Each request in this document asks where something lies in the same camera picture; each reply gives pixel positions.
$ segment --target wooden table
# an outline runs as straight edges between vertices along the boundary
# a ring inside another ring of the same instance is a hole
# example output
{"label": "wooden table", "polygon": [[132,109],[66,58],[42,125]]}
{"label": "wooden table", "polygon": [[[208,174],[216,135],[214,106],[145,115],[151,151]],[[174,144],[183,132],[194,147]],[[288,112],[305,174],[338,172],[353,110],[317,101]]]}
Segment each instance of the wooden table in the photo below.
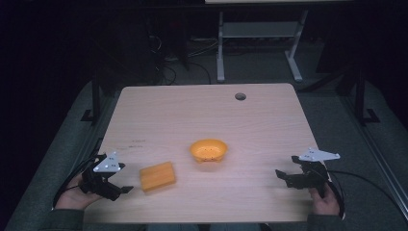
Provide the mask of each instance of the wooden table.
{"label": "wooden table", "polygon": [[[191,155],[208,138],[228,145],[221,163]],[[310,195],[288,189],[275,170],[300,173],[291,156],[308,147],[317,145],[289,84],[126,88],[100,153],[118,151],[126,168],[110,182],[135,188],[91,205],[86,222],[304,221]],[[167,161],[176,184],[142,192],[140,169]]]}

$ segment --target orange rectangular block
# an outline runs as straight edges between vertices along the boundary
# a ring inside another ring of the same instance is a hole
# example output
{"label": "orange rectangular block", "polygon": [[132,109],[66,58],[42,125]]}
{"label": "orange rectangular block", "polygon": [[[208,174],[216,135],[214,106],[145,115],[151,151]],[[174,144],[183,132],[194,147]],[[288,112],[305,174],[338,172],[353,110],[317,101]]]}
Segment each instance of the orange rectangular block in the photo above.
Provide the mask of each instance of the orange rectangular block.
{"label": "orange rectangular block", "polygon": [[176,183],[173,165],[165,162],[140,170],[141,189],[146,193]]}

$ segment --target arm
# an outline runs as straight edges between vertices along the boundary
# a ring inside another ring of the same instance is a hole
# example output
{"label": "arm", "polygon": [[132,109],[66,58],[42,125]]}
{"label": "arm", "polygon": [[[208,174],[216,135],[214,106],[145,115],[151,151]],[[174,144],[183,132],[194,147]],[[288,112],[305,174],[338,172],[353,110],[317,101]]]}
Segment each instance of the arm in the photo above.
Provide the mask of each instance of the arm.
{"label": "arm", "polygon": [[339,218],[340,206],[330,187],[325,184],[324,198],[317,189],[309,189],[313,199],[313,213],[308,216],[308,231],[345,231],[345,225]]}
{"label": "arm", "polygon": [[93,193],[83,193],[78,187],[81,182],[81,174],[69,182],[66,187],[68,190],[60,196],[54,210],[48,214],[39,229],[40,231],[82,230],[84,210],[102,197]]}

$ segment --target gray carpet floor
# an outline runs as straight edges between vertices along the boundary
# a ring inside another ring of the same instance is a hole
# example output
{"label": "gray carpet floor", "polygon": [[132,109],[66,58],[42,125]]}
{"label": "gray carpet floor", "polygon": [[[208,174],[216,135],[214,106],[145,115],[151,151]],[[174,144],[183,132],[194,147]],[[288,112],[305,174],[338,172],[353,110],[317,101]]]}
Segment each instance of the gray carpet floor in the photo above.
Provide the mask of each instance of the gray carpet floor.
{"label": "gray carpet floor", "polygon": [[[321,43],[303,42],[296,53],[296,60],[304,77],[296,83],[286,63],[283,51],[287,43],[279,43],[274,48],[245,47],[239,55],[227,52],[225,56],[224,84],[249,83],[291,83],[299,90],[309,86],[324,74],[316,74]],[[213,52],[191,57],[190,62],[200,64],[208,70],[213,84],[217,84],[216,55]],[[209,84],[207,72],[200,66],[191,64],[186,70],[180,63],[171,62],[168,67],[177,74],[174,85]],[[165,69],[169,83],[174,78],[170,69]],[[374,159],[364,134],[369,133],[377,147],[397,176],[401,186],[408,190],[408,132],[388,108],[379,90],[367,84],[366,107],[374,109],[381,122],[362,127],[352,115],[349,97],[338,96],[334,81],[312,93],[299,93],[298,98],[309,121],[312,132],[321,150],[340,153],[339,161],[326,162],[328,169],[359,174],[389,191],[381,170]],[[91,87],[86,85],[78,95],[67,115],[58,135],[49,147],[33,181],[22,197],[7,230],[37,230],[51,209],[55,191],[67,174],[93,149],[98,139],[102,139],[108,127],[120,95],[102,96],[102,116],[91,126],[82,122],[85,110],[91,108]],[[345,193],[345,224],[350,231],[407,230],[404,218],[393,203],[379,190],[358,178],[336,174]],[[273,223],[272,230],[306,230],[305,223]],[[138,230],[137,224],[86,224],[85,230]]]}

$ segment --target sleeve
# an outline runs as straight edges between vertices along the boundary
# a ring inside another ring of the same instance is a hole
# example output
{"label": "sleeve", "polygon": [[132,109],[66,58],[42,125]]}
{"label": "sleeve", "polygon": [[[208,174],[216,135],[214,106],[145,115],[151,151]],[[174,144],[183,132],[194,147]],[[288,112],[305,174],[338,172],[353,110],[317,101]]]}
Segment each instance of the sleeve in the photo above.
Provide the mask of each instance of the sleeve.
{"label": "sleeve", "polygon": [[308,231],[345,231],[344,222],[338,216],[309,215]]}
{"label": "sleeve", "polygon": [[59,209],[53,210],[38,231],[82,230],[84,211]]}

